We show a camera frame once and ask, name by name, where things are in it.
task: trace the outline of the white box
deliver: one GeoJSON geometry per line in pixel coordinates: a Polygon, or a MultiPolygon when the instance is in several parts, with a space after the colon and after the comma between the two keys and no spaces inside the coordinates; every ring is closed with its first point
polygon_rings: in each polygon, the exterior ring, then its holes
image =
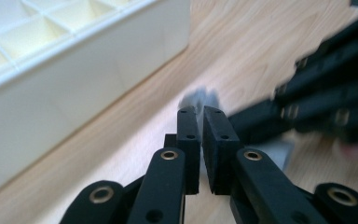
{"type": "Polygon", "coordinates": [[[0,0],[0,187],[184,49],[189,4],[0,0]]]}

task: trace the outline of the tabletop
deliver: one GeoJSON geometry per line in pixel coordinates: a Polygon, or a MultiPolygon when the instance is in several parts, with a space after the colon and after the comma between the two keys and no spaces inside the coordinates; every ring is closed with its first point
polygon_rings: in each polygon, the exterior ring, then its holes
{"type": "MultiPolygon", "coordinates": [[[[188,47],[47,155],[0,188],[0,223],[58,223],[88,184],[123,186],[144,175],[165,133],[176,132],[180,100],[215,91],[231,114],[272,95],[294,63],[358,18],[349,0],[193,0],[188,47]]],[[[286,135],[295,148],[285,170],[313,192],[324,182],[358,191],[358,161],[317,133],[286,135]]],[[[204,172],[200,194],[186,197],[185,223],[235,223],[228,196],[214,196],[204,172]]]]}

